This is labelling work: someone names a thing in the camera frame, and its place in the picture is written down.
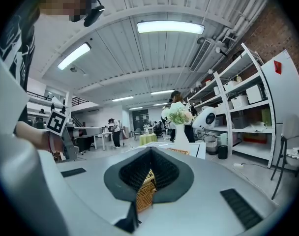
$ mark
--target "floor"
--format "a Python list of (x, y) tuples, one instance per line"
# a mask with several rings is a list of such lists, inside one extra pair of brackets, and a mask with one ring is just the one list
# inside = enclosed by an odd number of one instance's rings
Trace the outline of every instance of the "floor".
[[(158, 138), (159, 142), (168, 141), (169, 136), (164, 138)], [(120, 141), (121, 148), (115, 149), (111, 141), (105, 142), (106, 150), (102, 150), (102, 141), (101, 138), (97, 140), (97, 150), (93, 147), (90, 151), (84, 153), (84, 155), (78, 156), (78, 160), (91, 160), (105, 156), (116, 155), (118, 153), (124, 153), (127, 150), (139, 146), (139, 140), (134, 140), (134, 138), (129, 138), (126, 140)], [(270, 180), (273, 168), (267, 168), (267, 161), (245, 155), (242, 153), (234, 152), (232, 156), (228, 157), (225, 160), (217, 158), (217, 155), (206, 154), (206, 160), (210, 160), (221, 164), (236, 173), (241, 178), (249, 181), (251, 184), (254, 184), (261, 191), (263, 191), (269, 198), (272, 197), (275, 190), (280, 170), (278, 169), (275, 173), (274, 179)], [(234, 166), (234, 164), (243, 163), (243, 167)], [(295, 195), (295, 191), (299, 186), (299, 175), (295, 178), (292, 171), (285, 170), (283, 173), (282, 181), (274, 198), (274, 202), (277, 206), (285, 204), (291, 197)]]

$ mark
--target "vase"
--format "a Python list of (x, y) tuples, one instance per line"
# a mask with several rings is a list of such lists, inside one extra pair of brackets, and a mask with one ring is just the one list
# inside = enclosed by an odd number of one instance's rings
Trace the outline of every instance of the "vase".
[(175, 124), (175, 126), (176, 126), (175, 148), (190, 152), (190, 143), (184, 132), (184, 124)]

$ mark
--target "red label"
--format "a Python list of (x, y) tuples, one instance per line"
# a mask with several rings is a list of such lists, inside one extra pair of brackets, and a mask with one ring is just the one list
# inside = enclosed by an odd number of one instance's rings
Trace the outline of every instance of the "red label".
[(278, 61), (274, 60), (274, 67), (275, 67), (275, 71), (278, 74), (282, 74), (282, 63), (281, 62), (278, 62)]

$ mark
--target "ceiling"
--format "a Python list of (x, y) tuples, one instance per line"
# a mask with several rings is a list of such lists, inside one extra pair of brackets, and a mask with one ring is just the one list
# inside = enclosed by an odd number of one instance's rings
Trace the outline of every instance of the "ceiling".
[[(198, 37), (216, 39), (234, 28), (249, 0), (100, 0), (101, 17), (90, 27), (62, 17), (41, 15), (30, 76), (99, 105), (123, 101), (126, 107), (163, 103), (170, 95), (150, 92), (188, 91), (209, 69), (190, 72)], [(203, 24), (202, 35), (184, 32), (137, 32), (139, 21), (174, 20)], [(61, 71), (57, 65), (88, 42), (91, 50)]]

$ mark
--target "woven basket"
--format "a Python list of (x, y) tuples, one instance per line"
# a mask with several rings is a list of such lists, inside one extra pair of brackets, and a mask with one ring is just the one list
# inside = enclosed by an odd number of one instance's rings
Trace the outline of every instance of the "woven basket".
[(155, 177), (153, 171), (149, 171), (142, 187), (136, 194), (136, 210), (141, 212), (151, 206), (155, 189)]
[(190, 154), (190, 152), (188, 152), (186, 150), (181, 150), (181, 149), (168, 148), (168, 150), (179, 152), (179, 153), (182, 153), (182, 154), (185, 154), (185, 155), (189, 155)]

